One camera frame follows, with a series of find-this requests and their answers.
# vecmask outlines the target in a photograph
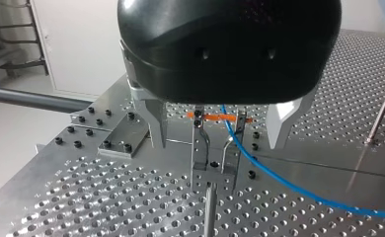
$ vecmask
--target orange part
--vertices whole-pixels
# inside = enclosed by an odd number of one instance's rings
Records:
[[[187,113],[188,118],[193,118],[193,112],[188,112]],[[229,120],[229,121],[236,121],[236,116],[232,115],[224,115],[224,114],[219,114],[219,115],[204,115],[204,119],[207,120]],[[252,118],[246,118],[246,122],[252,122]]]

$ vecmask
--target aluminum breadboard plate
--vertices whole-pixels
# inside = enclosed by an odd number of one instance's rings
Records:
[[[96,134],[63,131],[63,145],[48,144],[0,191],[0,236],[202,236],[205,197],[190,189],[189,145],[156,150],[147,139],[133,159],[97,157],[91,147],[108,134]],[[385,208],[383,177],[262,161],[321,196]],[[322,205],[258,171],[251,180],[249,170],[242,159],[238,190],[220,196],[216,236],[385,236],[385,219]]]
[[[192,122],[184,118],[193,108],[168,105],[166,149],[153,149],[146,139],[133,159],[97,156],[101,142],[132,110],[125,84],[118,81],[93,104],[93,114],[80,114],[85,122],[73,121],[74,132],[59,134],[61,145],[48,144],[0,190],[0,236],[202,235],[205,197],[190,190]],[[255,122],[244,143],[258,143],[261,149],[254,152],[264,164],[321,197],[385,210],[385,120],[377,147],[361,143],[384,95],[385,36],[342,31],[314,106],[295,125],[285,149],[266,150],[263,106],[246,106]],[[232,113],[238,108],[243,107],[228,107]],[[217,106],[206,109],[219,113]],[[210,157],[217,161],[227,132],[221,123],[205,126]],[[85,135],[87,128],[93,136]],[[255,130],[259,140],[252,138]],[[81,148],[73,146],[77,140]],[[255,180],[247,177],[250,170],[257,172]],[[239,174],[238,190],[218,202],[217,236],[385,237],[385,219],[302,197],[244,158]]]

